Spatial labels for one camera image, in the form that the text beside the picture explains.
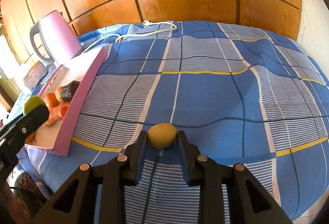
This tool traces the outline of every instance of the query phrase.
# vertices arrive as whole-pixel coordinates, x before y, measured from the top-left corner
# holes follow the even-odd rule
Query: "gray handle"
[[[49,58],[46,58],[46,57],[43,57],[41,55],[41,53],[39,52],[37,46],[36,46],[36,43],[34,42],[34,36],[36,34],[39,34],[40,36],[40,39],[41,39],[41,42],[43,44],[43,47],[45,49],[45,51],[47,52],[47,54],[49,55]],[[43,36],[41,34],[41,31],[40,31],[40,24],[39,22],[36,22],[34,26],[31,27],[30,29],[30,41],[31,41],[31,45],[32,45],[32,48],[34,50],[34,52],[36,53],[37,57],[39,58],[40,61],[44,62],[44,63],[47,63],[47,64],[52,64],[55,62],[55,60],[51,57],[51,54],[50,52],[48,51],[48,48],[47,48],[47,45],[43,39]]]

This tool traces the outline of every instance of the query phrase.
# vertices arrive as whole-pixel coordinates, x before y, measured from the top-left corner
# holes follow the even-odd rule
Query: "pink electric kettle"
[[[42,45],[49,58],[41,55],[34,41],[39,34]],[[39,60],[57,67],[67,63],[74,56],[82,52],[83,48],[72,29],[58,11],[52,11],[31,27],[30,40]]]

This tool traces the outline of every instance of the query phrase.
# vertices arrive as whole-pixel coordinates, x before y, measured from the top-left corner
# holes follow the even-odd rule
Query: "pink tray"
[[[93,49],[71,59],[53,73],[38,96],[44,98],[47,93],[55,92],[58,87],[67,85],[73,80],[81,83],[64,119],[57,121],[50,127],[41,126],[38,128],[35,141],[25,144],[27,148],[45,149],[51,154],[67,156],[81,108],[106,55],[103,47]]]

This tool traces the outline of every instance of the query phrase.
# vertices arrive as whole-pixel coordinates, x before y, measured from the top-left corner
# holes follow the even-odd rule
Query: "blue checkered tablecloth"
[[[108,56],[83,104],[68,157],[29,150],[32,165],[56,191],[81,163],[107,163],[141,130],[168,122],[216,162],[244,163],[297,218],[329,183],[328,79],[295,41],[276,33],[204,21],[175,24],[174,32],[95,44]],[[164,28],[116,25],[79,39],[88,46],[110,33]],[[197,223],[199,189],[185,185],[174,145],[149,148],[139,185],[126,187],[125,195],[127,223]]]

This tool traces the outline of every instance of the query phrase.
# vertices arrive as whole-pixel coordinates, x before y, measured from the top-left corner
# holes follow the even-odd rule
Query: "floor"
[[[302,0],[297,42],[329,77],[329,10],[323,0]],[[329,188],[294,224],[311,224],[329,196]]]

